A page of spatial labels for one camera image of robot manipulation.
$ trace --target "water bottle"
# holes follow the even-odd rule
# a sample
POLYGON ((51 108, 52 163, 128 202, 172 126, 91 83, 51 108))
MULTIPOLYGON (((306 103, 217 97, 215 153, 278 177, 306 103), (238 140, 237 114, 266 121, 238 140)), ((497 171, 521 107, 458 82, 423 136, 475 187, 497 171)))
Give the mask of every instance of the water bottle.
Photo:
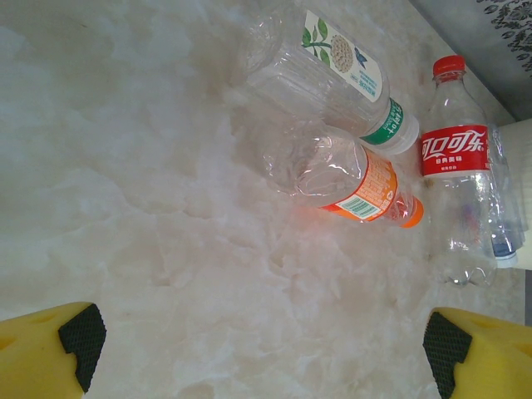
POLYGON ((525 233, 499 129, 489 126, 489 132, 488 154, 493 175, 490 185, 491 242, 497 267, 511 268, 517 264, 516 251, 523 246, 525 233))
POLYGON ((263 131, 264 169, 279 191, 305 206, 358 222, 410 228, 423 217, 421 201, 397 178, 392 163, 346 131, 320 120, 263 131))
POLYGON ((445 282, 490 285, 490 165, 485 114, 464 87, 464 58, 434 64, 436 94, 421 137, 430 260, 445 282))
POLYGON ((387 155, 416 141, 417 119, 390 98, 382 65, 304 1, 257 12, 239 51, 233 83, 246 101, 267 98, 289 115, 322 119, 387 155))

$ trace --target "crushed plastic bottle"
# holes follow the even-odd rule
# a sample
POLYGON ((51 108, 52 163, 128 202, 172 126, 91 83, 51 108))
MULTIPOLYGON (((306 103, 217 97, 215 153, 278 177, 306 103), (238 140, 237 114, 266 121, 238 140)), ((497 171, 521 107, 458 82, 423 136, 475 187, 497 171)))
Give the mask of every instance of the crushed plastic bottle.
POLYGON ((517 250, 523 246, 525 233, 499 129, 489 126, 489 132, 489 159, 493 175, 490 185, 491 242, 497 267, 511 268, 517 264, 517 250))
POLYGON ((431 262, 445 282, 490 285, 490 165, 485 114, 464 87, 464 58, 434 64, 436 94, 421 137, 431 262))
POLYGON ((304 1, 259 12, 239 65, 234 84, 248 99, 265 97, 300 119, 322 119, 380 153, 399 154, 419 136, 417 119, 390 98, 382 65, 304 1))
POLYGON ((421 201, 397 178, 392 163, 346 131, 315 120, 280 126, 277 133, 263 147, 264 168, 278 190, 299 204, 404 228, 422 219, 421 201))

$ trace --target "yellow object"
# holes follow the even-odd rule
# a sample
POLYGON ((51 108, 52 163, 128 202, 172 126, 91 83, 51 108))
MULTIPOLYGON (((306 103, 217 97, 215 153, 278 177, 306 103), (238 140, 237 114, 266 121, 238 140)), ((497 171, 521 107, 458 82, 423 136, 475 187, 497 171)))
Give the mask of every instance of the yellow object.
POLYGON ((0 323, 0 398, 77 399, 76 355, 65 353, 61 326, 91 303, 70 303, 0 323))
POLYGON ((451 399, 532 398, 532 328, 452 308, 433 312, 472 336, 451 399))

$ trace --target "marble surface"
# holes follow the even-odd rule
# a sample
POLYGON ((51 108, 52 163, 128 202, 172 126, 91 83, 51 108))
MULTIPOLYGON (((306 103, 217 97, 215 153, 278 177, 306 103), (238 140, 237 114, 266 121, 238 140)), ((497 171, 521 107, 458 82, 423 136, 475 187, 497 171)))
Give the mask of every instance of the marble surface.
MULTIPOLYGON (((319 3, 421 115, 451 50, 409 2, 319 3)), ((426 225, 362 226, 272 191, 222 100, 250 5, 2 0, 0 319, 97 303, 108 335, 87 398, 436 398, 431 309, 522 323, 524 275, 441 286, 426 225)), ((419 183, 415 150, 395 161, 419 183)))

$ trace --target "red label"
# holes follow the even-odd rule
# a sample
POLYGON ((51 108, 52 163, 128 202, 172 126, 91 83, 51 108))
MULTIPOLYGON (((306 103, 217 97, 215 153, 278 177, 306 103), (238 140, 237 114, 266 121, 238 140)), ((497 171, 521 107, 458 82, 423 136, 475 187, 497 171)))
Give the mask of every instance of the red label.
POLYGON ((424 176, 490 170, 488 128, 465 125, 425 133, 421 156, 424 176))

